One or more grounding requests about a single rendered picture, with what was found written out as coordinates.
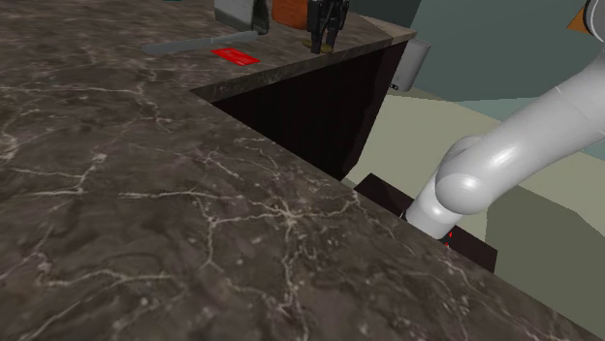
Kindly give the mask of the grey knife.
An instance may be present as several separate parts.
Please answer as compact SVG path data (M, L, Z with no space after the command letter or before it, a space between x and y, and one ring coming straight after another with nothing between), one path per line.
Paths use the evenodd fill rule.
M142 51L150 55L169 54L175 52L195 50L204 47L211 47L220 44L250 42L257 39L258 37L259 34L256 31L243 31L235 34L209 38L173 41L161 44L150 44L142 46Z

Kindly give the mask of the grey box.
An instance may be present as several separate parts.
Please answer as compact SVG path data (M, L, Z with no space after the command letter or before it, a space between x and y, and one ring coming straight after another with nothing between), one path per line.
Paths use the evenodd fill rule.
M239 31L256 31L265 35L270 30L267 0L213 0L215 18Z

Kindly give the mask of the small brass-coloured object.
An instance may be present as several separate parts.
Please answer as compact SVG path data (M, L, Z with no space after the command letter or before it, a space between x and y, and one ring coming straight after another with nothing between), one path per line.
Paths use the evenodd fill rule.
M311 47L312 46L312 42L310 40L303 40L302 44L305 47ZM334 48L332 46L327 45L327 44L322 44L321 47L320 47L320 49L319 49L319 52L323 53L323 54L329 54L329 53L332 53L333 51L334 51Z

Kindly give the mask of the dark robot stand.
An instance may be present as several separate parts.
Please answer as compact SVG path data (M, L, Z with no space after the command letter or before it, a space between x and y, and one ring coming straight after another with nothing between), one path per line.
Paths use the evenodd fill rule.
M406 220L405 210L413 203L411 197L373 173L367 175L354 187L354 190L403 220ZM497 250L459 226L454 226L439 241L487 271L494 273Z

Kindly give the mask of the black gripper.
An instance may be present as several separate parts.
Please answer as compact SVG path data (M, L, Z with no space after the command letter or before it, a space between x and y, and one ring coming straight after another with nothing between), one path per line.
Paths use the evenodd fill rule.
M332 53L339 25L343 25L350 6L350 0L307 0L307 24L311 34L310 51L315 54L321 52L324 23L327 26L327 35L324 42L324 52Z

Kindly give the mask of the white cylindrical holder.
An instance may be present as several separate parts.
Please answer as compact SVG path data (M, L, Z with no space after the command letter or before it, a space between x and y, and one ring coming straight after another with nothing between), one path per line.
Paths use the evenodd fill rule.
M393 89L400 92L408 92L412 88L430 48L430 43L419 39L412 39L407 42L405 51L400 58L391 81Z

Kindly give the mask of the red flat card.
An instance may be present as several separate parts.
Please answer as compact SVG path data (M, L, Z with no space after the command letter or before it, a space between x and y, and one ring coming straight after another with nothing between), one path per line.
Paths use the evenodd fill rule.
M251 65L260 62L258 58L230 47L215 49L212 51L212 53L239 66Z

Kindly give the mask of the orange-brown box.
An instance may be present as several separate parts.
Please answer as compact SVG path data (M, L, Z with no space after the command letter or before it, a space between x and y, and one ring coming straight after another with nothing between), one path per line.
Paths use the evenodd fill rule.
M271 0L271 16L275 22L299 30L307 27L308 0Z

